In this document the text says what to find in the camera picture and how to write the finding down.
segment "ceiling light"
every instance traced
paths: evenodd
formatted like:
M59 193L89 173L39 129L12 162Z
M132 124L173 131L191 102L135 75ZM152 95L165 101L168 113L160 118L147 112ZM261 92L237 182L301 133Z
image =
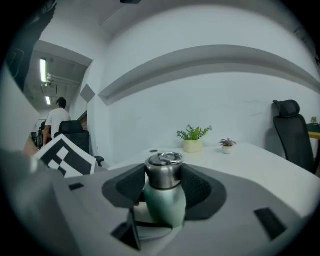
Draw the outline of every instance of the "ceiling light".
M47 60L45 58L40 59L40 74L41 81L43 83L47 82Z
M51 102L50 102L50 98L49 98L49 97L45 97L45 100L46 100L46 103L47 103L48 105L51 105Z

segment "person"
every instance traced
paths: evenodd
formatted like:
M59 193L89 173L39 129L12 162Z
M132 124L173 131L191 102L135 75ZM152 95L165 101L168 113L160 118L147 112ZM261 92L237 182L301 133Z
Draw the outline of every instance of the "person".
M43 145L45 146L48 144L48 138L49 138L49 131L51 128L51 135L54 138L55 134L59 132L60 124L63 121L70 121L70 115L65 110L67 106L67 101L65 98L61 97L56 101L56 109L52 110L46 121L45 121L45 127L43 132Z

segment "office chair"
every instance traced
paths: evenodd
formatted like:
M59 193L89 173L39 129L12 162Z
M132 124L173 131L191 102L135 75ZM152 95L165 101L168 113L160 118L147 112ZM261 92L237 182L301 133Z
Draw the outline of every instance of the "office chair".
M89 153L90 133L84 130L79 121L63 121L59 126L59 132L54 134L54 138L63 134L84 152ZM101 156L94 156L98 166L102 167L101 162L105 159Z
M285 101L274 100L273 103L279 110L279 116L273 117L273 123L280 137L285 158L291 163L315 174L317 167L306 121L299 114L299 104L293 99Z

